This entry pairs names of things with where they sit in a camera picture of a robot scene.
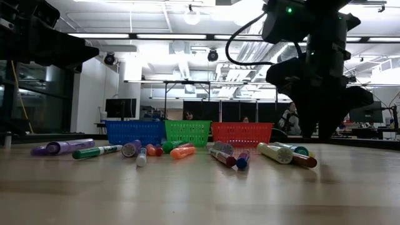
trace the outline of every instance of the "basket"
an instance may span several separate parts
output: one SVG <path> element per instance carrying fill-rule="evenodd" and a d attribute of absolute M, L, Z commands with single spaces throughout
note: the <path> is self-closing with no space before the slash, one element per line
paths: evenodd
<path fill-rule="evenodd" d="M 165 121 L 168 141 L 187 141 L 196 147 L 208 142 L 211 121 Z"/>
<path fill-rule="evenodd" d="M 107 136 L 110 144 L 124 145 L 140 140 L 142 145 L 160 144 L 165 138 L 163 122 L 151 121 L 106 121 Z"/>
<path fill-rule="evenodd" d="M 256 148 L 261 142 L 269 143 L 274 124 L 269 122 L 214 122 L 214 141 L 232 144 L 234 147 Z"/>

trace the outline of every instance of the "ceiling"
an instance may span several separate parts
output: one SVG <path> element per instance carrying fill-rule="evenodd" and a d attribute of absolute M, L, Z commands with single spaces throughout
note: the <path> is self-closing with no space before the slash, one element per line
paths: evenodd
<path fill-rule="evenodd" d="M 191 25 L 186 19 L 188 4 L 149 4 L 140 3 L 106 3 L 102 0 L 47 0 L 57 8 L 62 19 L 55 29 L 64 33 L 207 33 L 232 34 L 244 23 L 261 13 L 262 0 L 238 0 L 232 6 L 216 6 L 222 0 L 206 0 L 202 4 L 194 2 L 193 10 L 199 13 L 199 22 Z M 386 0 L 386 10 L 378 12 L 380 6 L 348 5 L 341 9 L 342 13 L 352 13 L 361 21 L 361 25 L 349 31 L 353 36 L 400 36 L 400 1 Z M 259 29 L 249 31 L 258 34 Z M 172 74 L 180 71 L 179 59 L 170 50 L 172 41 L 138 41 L 138 40 L 91 40 L 90 44 L 101 51 L 109 51 L 113 46 L 136 46 L 142 56 L 142 73 L 145 76 L 157 74 Z M 224 41 L 186 41 L 190 46 L 200 46 L 205 49 L 217 49 L 219 60 L 208 62 L 206 52 L 189 52 L 186 56 L 188 68 L 192 71 L 214 71 L 220 63 L 226 62 Z M 243 51 L 244 42 L 234 42 L 231 46 L 232 56 L 238 57 Z M 271 58 L 275 51 L 273 45 L 266 47 L 263 59 Z M 352 53 L 353 59 L 345 63 L 347 69 L 355 69 L 358 76 L 368 76 L 371 68 L 378 63 L 369 63 L 376 59 L 400 54 L 400 44 L 348 44 L 346 48 Z M 125 58 L 128 52 L 116 53 Z"/>

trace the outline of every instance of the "wooden table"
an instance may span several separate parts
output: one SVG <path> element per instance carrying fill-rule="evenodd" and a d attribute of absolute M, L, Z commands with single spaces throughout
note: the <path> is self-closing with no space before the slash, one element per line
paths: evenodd
<path fill-rule="evenodd" d="M 252 155 L 249 169 L 210 155 L 145 167 L 121 153 L 83 161 L 0 150 L 1 224 L 398 224 L 400 152 L 307 144 L 306 169 Z"/>

